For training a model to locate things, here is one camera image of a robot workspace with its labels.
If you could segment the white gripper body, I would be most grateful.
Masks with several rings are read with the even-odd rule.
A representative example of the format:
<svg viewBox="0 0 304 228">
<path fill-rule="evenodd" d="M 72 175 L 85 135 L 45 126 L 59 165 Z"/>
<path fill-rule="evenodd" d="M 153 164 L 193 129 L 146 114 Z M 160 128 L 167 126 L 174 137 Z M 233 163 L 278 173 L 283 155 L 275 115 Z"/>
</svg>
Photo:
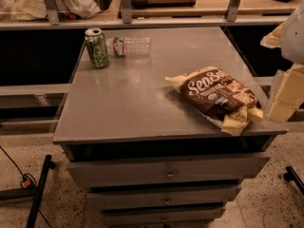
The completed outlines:
<svg viewBox="0 0 304 228">
<path fill-rule="evenodd" d="M 282 30 L 282 57 L 298 64 L 304 64 L 304 2 L 288 17 Z"/>
</svg>

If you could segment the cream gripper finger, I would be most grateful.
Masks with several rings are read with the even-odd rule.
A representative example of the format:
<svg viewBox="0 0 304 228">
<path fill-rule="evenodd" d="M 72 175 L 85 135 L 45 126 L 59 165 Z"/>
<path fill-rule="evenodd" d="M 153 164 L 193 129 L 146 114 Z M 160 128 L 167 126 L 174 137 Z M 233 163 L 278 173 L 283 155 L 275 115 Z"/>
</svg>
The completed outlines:
<svg viewBox="0 0 304 228">
<path fill-rule="evenodd" d="M 279 70 L 271 86 L 266 118 L 277 123 L 287 122 L 304 103 L 304 65 L 293 64 L 286 72 Z"/>
<path fill-rule="evenodd" d="M 262 38 L 260 44 L 265 48 L 280 48 L 282 30 L 284 29 L 284 26 L 284 23 L 277 26 L 272 32 L 268 33 Z"/>
</svg>

